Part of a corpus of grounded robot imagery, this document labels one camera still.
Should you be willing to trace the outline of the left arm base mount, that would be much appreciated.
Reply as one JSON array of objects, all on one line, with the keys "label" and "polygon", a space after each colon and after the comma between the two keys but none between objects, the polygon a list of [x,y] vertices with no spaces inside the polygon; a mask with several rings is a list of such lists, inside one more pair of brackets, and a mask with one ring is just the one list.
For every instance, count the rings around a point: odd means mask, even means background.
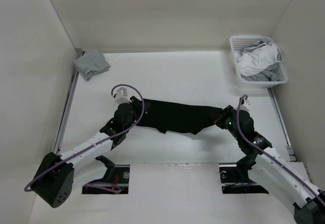
[{"label": "left arm base mount", "polygon": [[105,167],[101,178],[95,178],[82,187],[83,195],[127,195],[129,190],[130,165],[117,165],[105,156],[95,158],[100,167]]}]

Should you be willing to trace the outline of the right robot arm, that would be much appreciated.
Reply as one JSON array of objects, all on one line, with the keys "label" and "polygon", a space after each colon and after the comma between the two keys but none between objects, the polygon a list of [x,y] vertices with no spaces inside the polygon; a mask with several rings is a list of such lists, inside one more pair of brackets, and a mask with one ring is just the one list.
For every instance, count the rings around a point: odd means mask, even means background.
[{"label": "right robot arm", "polygon": [[228,106],[210,118],[231,133],[245,154],[230,170],[221,169],[223,183],[256,183],[280,201],[296,223],[324,223],[324,191],[289,166],[255,130],[247,111]]}]

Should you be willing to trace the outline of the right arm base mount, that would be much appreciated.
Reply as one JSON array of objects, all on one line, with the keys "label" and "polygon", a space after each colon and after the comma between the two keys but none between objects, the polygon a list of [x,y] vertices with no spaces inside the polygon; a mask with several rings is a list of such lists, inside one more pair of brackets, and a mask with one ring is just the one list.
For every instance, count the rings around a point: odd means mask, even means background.
[{"label": "right arm base mount", "polygon": [[220,164],[219,175],[223,194],[268,194],[259,184],[248,178],[236,164]]}]

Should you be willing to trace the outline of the black tank top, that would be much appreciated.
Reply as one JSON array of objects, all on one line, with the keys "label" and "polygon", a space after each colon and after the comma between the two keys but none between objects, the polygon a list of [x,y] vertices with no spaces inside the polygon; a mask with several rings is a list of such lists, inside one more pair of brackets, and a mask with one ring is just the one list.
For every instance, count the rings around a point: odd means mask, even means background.
[{"label": "black tank top", "polygon": [[213,126],[222,109],[210,106],[185,105],[146,99],[149,110],[138,126],[157,129],[161,133],[198,134]]}]

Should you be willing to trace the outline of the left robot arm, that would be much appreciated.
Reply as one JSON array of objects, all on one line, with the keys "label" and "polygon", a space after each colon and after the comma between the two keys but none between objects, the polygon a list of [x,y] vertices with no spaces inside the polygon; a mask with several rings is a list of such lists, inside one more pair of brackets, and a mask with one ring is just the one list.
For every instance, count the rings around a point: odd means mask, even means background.
[{"label": "left robot arm", "polygon": [[114,177],[114,163],[104,157],[125,139],[149,111],[150,103],[145,99],[131,97],[129,103],[118,106],[111,118],[94,136],[60,155],[48,153],[42,160],[29,188],[52,208],[62,205],[70,196],[76,176],[81,169],[95,163],[93,170],[101,182],[110,182]]}]

